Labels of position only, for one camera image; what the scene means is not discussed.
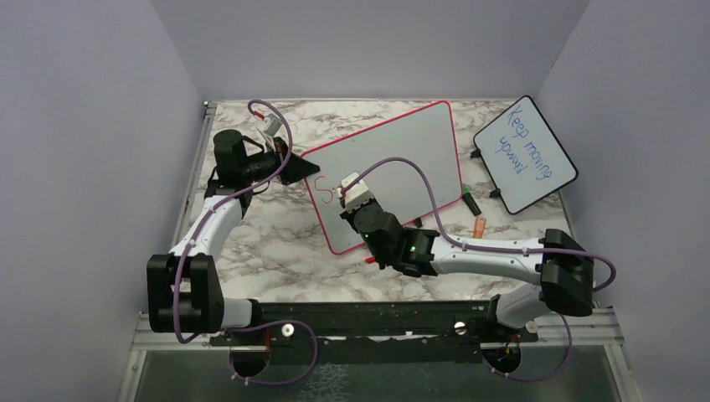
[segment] marble tabletop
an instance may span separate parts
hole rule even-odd
[[[291,125],[294,152],[301,154],[333,139],[412,111],[432,100],[285,100],[276,106]],[[493,184],[480,160],[471,160],[471,139],[513,100],[453,100],[455,131],[463,182],[487,219],[484,239],[513,240],[541,237],[546,228],[569,232],[557,193],[517,215],[502,202],[487,197]],[[257,106],[257,110],[267,112]],[[258,119],[246,110],[246,101],[220,102],[200,170],[198,196],[191,223],[203,207],[203,193],[215,161],[212,136],[227,128],[260,139]],[[474,216],[463,201],[442,209],[446,231],[471,237]],[[435,229],[432,217],[424,227]],[[478,300],[505,293],[521,282],[496,276],[452,274],[411,278],[388,268],[367,264],[367,249],[334,255],[318,223],[306,185],[272,183],[252,199],[242,222],[232,230],[217,270],[225,297],[248,297],[262,302],[411,302]]]

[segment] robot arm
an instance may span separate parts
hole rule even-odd
[[[343,179],[345,188],[358,176]],[[518,329],[550,311],[584,317],[592,313],[594,263],[586,257],[528,254],[539,247],[583,250],[560,230],[548,229],[542,239],[479,240],[457,237],[465,245],[497,247],[515,252],[481,252],[452,245],[436,230],[405,228],[386,212],[360,181],[341,198],[341,217],[358,232],[380,269],[392,266],[407,276],[451,273],[505,276],[527,284],[506,295],[494,296],[492,321]]]
[[[254,308],[256,301],[225,299],[214,262],[229,233],[246,214],[254,193],[248,191],[226,202],[224,199],[268,178],[284,161],[287,146],[275,136],[279,128],[280,120],[269,116],[262,132],[268,150],[236,130],[224,130],[214,136],[217,166],[208,181],[202,212],[168,254],[154,255],[147,264],[148,313],[154,332],[174,332],[173,293],[180,290],[173,289],[173,283],[178,262],[188,245],[191,247],[184,261],[183,278],[189,278],[190,291],[180,291],[178,308],[182,330],[213,333],[225,327],[247,327],[252,322],[252,316],[258,312]],[[247,155],[245,142],[259,147],[260,152]],[[291,154],[278,180],[289,185],[319,171],[317,165]],[[195,233],[199,236],[192,240]]]

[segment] whiteboard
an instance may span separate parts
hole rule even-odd
[[[579,174],[527,95],[475,134],[473,143],[510,214],[535,204]]]
[[[440,100],[321,145],[301,155],[321,167],[306,179],[308,193],[333,254],[363,244],[360,235],[340,217],[335,187],[353,172],[363,172],[386,157],[406,157],[429,179],[436,204],[445,207],[461,197],[461,173],[456,152],[451,105]],[[373,170],[364,182],[383,209],[409,223],[432,212],[419,174],[409,165],[390,162]]]

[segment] screw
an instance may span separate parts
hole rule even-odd
[[[528,321],[525,323],[525,329],[530,333],[538,332],[538,324],[535,321]]]
[[[281,334],[286,338],[290,338],[291,335],[293,335],[294,330],[295,330],[295,328],[293,328],[293,325],[286,324],[283,327],[281,327]]]
[[[458,321],[456,324],[454,324],[454,332],[456,332],[457,335],[465,334],[466,324],[463,321]]]

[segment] white enclosure wall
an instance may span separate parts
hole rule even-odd
[[[113,400],[202,98],[147,0],[0,9],[0,399]]]
[[[538,96],[579,168],[576,235],[619,267],[601,298],[648,401],[708,394],[708,16],[707,0],[593,0]]]
[[[152,0],[201,93],[535,94],[589,0]]]

